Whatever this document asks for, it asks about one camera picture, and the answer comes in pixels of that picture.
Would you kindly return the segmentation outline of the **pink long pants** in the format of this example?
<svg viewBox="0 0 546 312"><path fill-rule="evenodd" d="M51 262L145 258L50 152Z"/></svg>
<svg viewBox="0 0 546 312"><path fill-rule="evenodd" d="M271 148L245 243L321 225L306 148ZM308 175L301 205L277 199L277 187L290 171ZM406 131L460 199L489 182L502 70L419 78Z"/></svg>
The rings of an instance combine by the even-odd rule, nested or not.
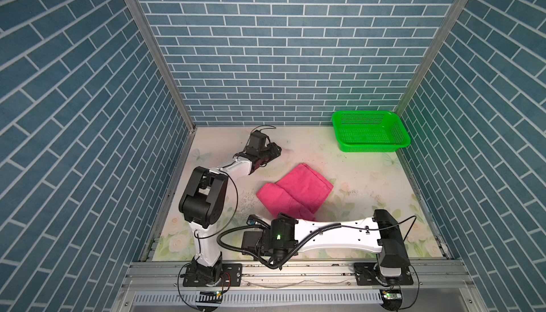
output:
<svg viewBox="0 0 546 312"><path fill-rule="evenodd" d="M273 215L314 221L333 184L307 164L299 164L275 183L265 184L257 193L259 201Z"/></svg>

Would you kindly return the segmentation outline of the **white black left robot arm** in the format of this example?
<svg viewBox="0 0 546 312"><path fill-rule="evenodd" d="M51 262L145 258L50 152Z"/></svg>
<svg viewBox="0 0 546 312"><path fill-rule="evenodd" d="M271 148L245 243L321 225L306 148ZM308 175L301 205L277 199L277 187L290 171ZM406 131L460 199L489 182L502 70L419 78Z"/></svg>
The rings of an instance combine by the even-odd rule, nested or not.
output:
<svg viewBox="0 0 546 312"><path fill-rule="evenodd" d="M189 223L196 245L193 269L197 280L206 285L217 283L222 276L222 252L216 241L221 229L217 222L223 213L228 184L253 174L281 155L282 148L262 132L272 128L254 128L243 151L226 164L211 169L196 167L182 193L179 211Z"/></svg>

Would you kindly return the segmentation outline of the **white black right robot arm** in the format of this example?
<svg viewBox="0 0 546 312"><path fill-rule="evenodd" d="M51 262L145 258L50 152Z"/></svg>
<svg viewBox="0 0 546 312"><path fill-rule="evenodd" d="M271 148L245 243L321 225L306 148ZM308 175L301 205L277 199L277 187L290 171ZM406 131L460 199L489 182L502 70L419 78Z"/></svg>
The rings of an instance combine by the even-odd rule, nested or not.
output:
<svg viewBox="0 0 546 312"><path fill-rule="evenodd" d="M376 255L376 272L385 281L400 279L410 267L400 224L383 209L373 217L348 222L317 222L279 214L269 225L250 217L241 249L279 269L300 252L352 249Z"/></svg>

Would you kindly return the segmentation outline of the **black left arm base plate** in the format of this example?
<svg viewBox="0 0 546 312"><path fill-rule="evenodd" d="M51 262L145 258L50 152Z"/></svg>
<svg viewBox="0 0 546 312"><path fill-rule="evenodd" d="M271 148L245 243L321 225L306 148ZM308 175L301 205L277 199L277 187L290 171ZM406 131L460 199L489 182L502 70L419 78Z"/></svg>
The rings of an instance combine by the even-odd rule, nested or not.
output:
<svg viewBox="0 0 546 312"><path fill-rule="evenodd" d="M184 287L240 286L243 265L239 263L223 264L212 267L192 262L179 275Z"/></svg>

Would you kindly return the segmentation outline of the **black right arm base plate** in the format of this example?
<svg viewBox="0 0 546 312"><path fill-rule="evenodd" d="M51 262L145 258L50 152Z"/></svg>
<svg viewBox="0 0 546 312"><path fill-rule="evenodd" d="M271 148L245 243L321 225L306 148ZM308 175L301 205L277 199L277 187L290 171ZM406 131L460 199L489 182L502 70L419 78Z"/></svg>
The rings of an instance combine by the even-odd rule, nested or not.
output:
<svg viewBox="0 0 546 312"><path fill-rule="evenodd" d="M357 262L353 264L358 286L412 286L409 267L389 268L381 267L377 262Z"/></svg>

